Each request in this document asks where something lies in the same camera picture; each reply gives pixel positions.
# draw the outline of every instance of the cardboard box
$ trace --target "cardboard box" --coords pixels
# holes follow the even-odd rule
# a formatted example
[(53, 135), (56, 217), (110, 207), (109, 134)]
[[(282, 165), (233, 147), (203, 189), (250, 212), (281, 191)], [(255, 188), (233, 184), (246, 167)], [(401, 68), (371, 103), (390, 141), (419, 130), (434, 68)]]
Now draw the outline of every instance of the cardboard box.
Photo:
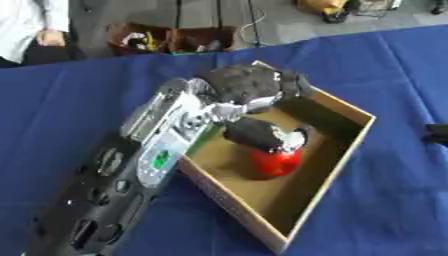
[(375, 121), (371, 114), (315, 91), (310, 99), (284, 101), (252, 116), (288, 131), (302, 123), (314, 127), (294, 173), (259, 179), (248, 159), (250, 149), (226, 141), (217, 129), (180, 162), (197, 186), (277, 254), (292, 242)]

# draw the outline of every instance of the floor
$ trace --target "floor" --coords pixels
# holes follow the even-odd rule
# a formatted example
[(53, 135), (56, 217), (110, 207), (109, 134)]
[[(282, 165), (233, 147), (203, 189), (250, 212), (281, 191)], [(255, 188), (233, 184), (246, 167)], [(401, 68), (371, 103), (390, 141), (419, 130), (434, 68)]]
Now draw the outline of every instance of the floor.
[[(85, 12), (82, 1), (92, 8)], [(428, 13), (429, 0), (403, 0), (396, 11), (381, 18), (350, 16), (343, 24), (325, 24), (318, 15), (298, 8), (291, 0), (252, 0), (256, 16), (266, 18), (258, 23), (260, 38), (266, 45), (291, 43), (310, 38), (448, 24), (448, 13)], [(207, 27), (217, 24), (217, 0), (183, 0), (183, 27)], [(222, 0), (225, 25), (241, 27), (251, 23), (247, 0)], [(71, 0), (72, 20), (80, 35), (80, 44), (89, 57), (111, 53), (105, 45), (109, 25), (133, 21), (142, 24), (173, 27), (176, 0)], [(253, 40), (253, 30), (243, 31), (246, 41)], [(252, 47), (240, 33), (235, 35), (235, 48)]]

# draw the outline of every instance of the robotic hand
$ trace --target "robotic hand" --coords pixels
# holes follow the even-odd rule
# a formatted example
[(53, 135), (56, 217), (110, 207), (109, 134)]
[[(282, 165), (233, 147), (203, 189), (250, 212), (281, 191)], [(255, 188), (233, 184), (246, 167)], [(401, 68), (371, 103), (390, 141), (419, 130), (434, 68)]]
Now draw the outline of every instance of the robotic hand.
[(302, 75), (260, 65), (236, 65), (200, 75), (193, 88), (211, 104), (199, 113), (190, 113), (187, 122), (191, 125), (211, 120), (225, 126), (226, 139), (270, 154), (294, 152), (306, 142), (302, 129), (285, 133), (272, 123), (242, 117), (265, 112), (281, 99), (309, 97), (312, 87)]
[(285, 133), (242, 115), (311, 91), (303, 76), (256, 65), (168, 81), (120, 132), (98, 145), (43, 215), (33, 218), (33, 237), (22, 255), (112, 255), (209, 126), (222, 125), (227, 139), (268, 154), (296, 150), (305, 132)]

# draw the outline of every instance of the cable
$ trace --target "cable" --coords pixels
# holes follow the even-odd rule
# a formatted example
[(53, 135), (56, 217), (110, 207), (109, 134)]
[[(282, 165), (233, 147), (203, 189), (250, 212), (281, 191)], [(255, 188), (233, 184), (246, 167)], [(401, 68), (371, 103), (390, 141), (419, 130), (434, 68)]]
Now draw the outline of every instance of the cable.
[(265, 11), (263, 11), (263, 9), (261, 9), (260, 7), (256, 7), (256, 9), (257, 9), (260, 13), (262, 13), (262, 16), (261, 16), (260, 18), (258, 18), (257, 20), (253, 21), (252, 23), (249, 23), (249, 24), (246, 24), (246, 25), (242, 26), (242, 27), (240, 28), (240, 31), (239, 31), (239, 33), (240, 33), (240, 37), (241, 37), (241, 39), (243, 40), (243, 42), (248, 43), (248, 44), (254, 44), (254, 45), (257, 45), (257, 44), (258, 44), (258, 45), (264, 45), (264, 46), (272, 46), (273, 44), (268, 44), (268, 43), (262, 42), (262, 41), (260, 41), (260, 40), (258, 40), (258, 41), (249, 41), (249, 40), (246, 38), (245, 30), (246, 30), (247, 28), (251, 27), (251, 26), (256, 26), (256, 24), (258, 24), (259, 22), (263, 21), (263, 20), (267, 17), (267, 14), (266, 14)]

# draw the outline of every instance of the red ball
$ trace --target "red ball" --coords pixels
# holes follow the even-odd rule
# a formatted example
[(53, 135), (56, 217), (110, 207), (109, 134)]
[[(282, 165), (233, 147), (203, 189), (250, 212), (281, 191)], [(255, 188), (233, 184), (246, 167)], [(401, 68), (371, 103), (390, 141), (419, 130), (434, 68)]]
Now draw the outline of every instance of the red ball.
[(301, 163), (301, 151), (268, 154), (259, 150), (251, 152), (254, 168), (265, 177), (279, 177), (293, 172)]

